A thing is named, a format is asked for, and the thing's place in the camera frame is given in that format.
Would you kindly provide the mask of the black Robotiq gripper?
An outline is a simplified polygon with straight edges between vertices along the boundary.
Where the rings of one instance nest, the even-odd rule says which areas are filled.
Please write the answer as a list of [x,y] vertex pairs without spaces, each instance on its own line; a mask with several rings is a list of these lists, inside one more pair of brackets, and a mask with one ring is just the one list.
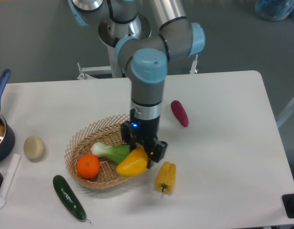
[[165,155],[168,144],[165,141],[157,139],[160,117],[151,120],[137,118],[137,109],[130,110],[130,121],[121,124],[122,141],[129,147],[130,151],[140,144],[147,151],[148,164],[147,168],[152,167],[152,163],[160,162]]

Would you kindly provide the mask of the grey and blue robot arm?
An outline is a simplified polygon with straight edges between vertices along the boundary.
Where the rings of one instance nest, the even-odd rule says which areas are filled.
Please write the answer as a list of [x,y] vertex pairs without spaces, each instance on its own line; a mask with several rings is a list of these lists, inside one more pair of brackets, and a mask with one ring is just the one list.
[[142,145],[148,164],[163,159],[167,143],[157,137],[164,81],[169,62],[199,53],[205,33],[188,21],[179,0],[152,0],[159,33],[151,36],[148,20],[134,0],[70,0],[78,24],[98,25],[102,42],[110,47],[111,69],[132,83],[130,119],[121,125],[122,141],[130,149]]

